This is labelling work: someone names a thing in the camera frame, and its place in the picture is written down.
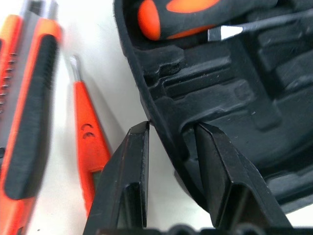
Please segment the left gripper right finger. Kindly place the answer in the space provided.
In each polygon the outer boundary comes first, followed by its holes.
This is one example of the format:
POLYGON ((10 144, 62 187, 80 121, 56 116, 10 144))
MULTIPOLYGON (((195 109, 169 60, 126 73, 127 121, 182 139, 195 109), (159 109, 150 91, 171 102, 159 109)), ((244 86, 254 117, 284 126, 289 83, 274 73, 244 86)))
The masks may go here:
POLYGON ((202 186, 215 228, 291 227, 258 169, 223 131, 197 124, 195 136, 202 186))

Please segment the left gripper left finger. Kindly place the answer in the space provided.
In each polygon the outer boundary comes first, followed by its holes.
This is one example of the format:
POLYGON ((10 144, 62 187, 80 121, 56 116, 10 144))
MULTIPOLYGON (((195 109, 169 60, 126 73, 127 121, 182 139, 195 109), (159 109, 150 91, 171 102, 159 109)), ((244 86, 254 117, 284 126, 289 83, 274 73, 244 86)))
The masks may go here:
POLYGON ((149 132, 148 121, 131 127, 105 165, 85 235, 98 235, 105 229, 132 230, 147 226, 149 132))

